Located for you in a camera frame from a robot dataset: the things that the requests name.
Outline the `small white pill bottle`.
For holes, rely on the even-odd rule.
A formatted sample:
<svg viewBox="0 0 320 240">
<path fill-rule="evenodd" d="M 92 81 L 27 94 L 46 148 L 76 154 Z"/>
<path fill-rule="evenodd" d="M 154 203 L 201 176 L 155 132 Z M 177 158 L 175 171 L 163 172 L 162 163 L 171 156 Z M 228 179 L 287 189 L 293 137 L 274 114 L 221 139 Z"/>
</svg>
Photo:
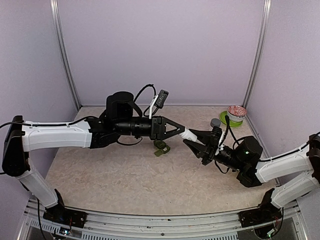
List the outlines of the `small white pill bottle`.
<svg viewBox="0 0 320 240">
<path fill-rule="evenodd" d="M 178 134 L 183 140 L 189 140 L 192 142 L 196 142 L 198 137 L 192 133 L 188 128 L 184 128 L 184 131 Z"/>
</svg>

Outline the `green weekly pill organizer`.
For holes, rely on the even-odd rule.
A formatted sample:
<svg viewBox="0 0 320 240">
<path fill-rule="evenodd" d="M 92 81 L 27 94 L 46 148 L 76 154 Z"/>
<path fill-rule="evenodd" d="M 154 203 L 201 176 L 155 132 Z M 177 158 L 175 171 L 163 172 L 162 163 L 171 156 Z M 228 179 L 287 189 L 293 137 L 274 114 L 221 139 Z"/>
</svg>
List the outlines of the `green weekly pill organizer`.
<svg viewBox="0 0 320 240">
<path fill-rule="evenodd" d="M 163 140 L 154 140 L 153 145 L 156 148 L 156 151 L 154 152 L 156 157 L 167 154 L 171 150 L 171 147 Z"/>
</svg>

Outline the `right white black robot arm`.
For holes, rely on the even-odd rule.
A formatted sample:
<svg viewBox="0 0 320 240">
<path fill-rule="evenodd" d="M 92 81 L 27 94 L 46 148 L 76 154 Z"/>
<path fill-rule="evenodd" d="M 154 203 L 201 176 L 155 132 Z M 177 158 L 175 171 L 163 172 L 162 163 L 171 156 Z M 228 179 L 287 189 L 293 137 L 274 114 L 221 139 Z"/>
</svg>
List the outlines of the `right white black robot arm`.
<svg viewBox="0 0 320 240">
<path fill-rule="evenodd" d="M 312 134 L 303 145 L 280 155 L 262 159 L 263 148 L 254 136 L 239 139 L 237 146 L 224 145 L 227 133 L 220 127 L 212 131 L 186 129 L 180 134 L 202 164 L 222 164 L 238 172 L 238 181 L 247 188 L 258 187 L 273 179 L 298 172 L 280 187 L 268 190 L 256 209 L 241 211 L 246 225 L 280 218 L 281 209 L 320 186 L 320 135 Z"/>
</svg>

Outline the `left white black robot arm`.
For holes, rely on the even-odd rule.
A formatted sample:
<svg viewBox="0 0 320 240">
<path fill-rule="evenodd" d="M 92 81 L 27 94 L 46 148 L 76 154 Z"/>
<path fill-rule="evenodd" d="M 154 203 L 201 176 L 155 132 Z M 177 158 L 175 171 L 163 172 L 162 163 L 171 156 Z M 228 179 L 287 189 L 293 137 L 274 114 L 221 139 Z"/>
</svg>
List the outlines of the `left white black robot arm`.
<svg viewBox="0 0 320 240">
<path fill-rule="evenodd" d="M 105 148 L 121 136 L 148 137 L 165 140 L 176 135 L 195 140 L 185 126 L 163 116 L 144 117 L 134 96 L 127 91 L 116 92 L 106 99 L 106 109 L 99 116 L 86 116 L 74 122 L 42 123 L 24 121 L 21 115 L 7 123 L 9 130 L 4 141 L 2 169 L 17 178 L 57 221 L 70 218 L 57 190 L 48 186 L 32 166 L 29 153 L 39 149 L 79 147 Z"/>
</svg>

